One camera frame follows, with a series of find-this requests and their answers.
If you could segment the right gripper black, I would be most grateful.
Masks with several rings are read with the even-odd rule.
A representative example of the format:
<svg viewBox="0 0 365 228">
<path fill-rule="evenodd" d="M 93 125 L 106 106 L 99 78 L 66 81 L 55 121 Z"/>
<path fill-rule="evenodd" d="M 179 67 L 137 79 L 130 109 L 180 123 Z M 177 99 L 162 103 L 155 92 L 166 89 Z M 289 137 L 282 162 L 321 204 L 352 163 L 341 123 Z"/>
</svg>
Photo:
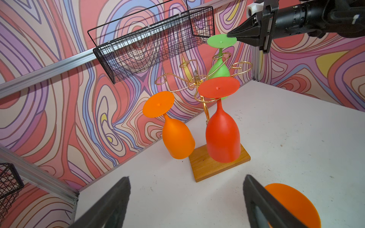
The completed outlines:
<svg viewBox="0 0 365 228">
<path fill-rule="evenodd" d="M 263 15 L 251 16 L 228 32 L 227 37 L 254 47 L 263 47 L 264 53 L 270 51 L 274 39 L 304 33 L 322 38 L 326 34 L 322 19 L 325 5 L 325 1 L 304 1 L 299 5 L 279 9 L 278 1 L 264 1 L 264 9 L 270 11 L 267 37 L 267 17 Z"/>
</svg>

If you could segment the green wine glass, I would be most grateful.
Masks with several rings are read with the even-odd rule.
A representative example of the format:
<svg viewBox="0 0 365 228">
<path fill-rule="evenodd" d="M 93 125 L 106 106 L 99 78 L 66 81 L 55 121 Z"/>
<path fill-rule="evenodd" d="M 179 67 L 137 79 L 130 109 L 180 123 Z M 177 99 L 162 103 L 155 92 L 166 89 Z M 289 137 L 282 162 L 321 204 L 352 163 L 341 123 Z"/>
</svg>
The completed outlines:
<svg viewBox="0 0 365 228">
<path fill-rule="evenodd" d="M 207 94 L 209 98 L 223 98 L 234 94 L 240 87 L 237 79 L 230 75 L 225 61 L 230 57 L 230 53 L 224 53 L 223 49 L 233 46 L 237 42 L 236 38 L 229 38 L 226 34 L 214 35 L 207 40 L 207 44 L 212 48 L 218 49 L 218 54 L 213 58 L 216 63 L 213 64 L 208 72 L 207 86 L 210 89 Z"/>
</svg>

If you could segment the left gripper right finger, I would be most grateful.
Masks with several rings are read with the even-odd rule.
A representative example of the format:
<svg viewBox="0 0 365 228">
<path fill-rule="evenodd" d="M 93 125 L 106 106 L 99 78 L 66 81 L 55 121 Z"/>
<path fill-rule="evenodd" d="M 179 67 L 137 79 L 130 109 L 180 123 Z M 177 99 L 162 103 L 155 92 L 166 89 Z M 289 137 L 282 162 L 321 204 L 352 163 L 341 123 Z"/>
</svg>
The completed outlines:
<svg viewBox="0 0 365 228">
<path fill-rule="evenodd" d="M 252 228 L 304 228 L 253 176 L 246 175 L 243 195 Z"/>
</svg>

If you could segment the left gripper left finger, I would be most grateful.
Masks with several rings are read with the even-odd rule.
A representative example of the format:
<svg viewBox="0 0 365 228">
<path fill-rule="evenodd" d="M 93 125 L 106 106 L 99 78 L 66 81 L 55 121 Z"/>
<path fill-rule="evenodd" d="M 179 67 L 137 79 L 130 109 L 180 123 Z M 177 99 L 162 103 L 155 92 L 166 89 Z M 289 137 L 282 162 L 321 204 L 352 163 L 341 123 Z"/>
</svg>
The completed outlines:
<svg viewBox="0 0 365 228">
<path fill-rule="evenodd" d="M 121 178 L 71 228 L 121 228 L 131 194 L 129 177 Z"/>
</svg>

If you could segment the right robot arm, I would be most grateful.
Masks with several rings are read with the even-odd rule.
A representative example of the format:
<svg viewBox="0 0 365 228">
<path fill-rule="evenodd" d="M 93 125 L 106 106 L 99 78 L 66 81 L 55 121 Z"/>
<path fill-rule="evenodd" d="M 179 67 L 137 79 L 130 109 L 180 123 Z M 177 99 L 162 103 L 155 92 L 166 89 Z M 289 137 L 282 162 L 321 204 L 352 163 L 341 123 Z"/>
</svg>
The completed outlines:
<svg viewBox="0 0 365 228">
<path fill-rule="evenodd" d="M 262 1 L 263 9 L 252 13 L 240 26 L 228 32 L 245 44 L 270 52 L 274 39 L 308 34 L 323 38 L 336 33 L 344 38 L 365 35 L 364 1 L 302 1 L 301 4 L 279 7 L 279 1 Z"/>
</svg>

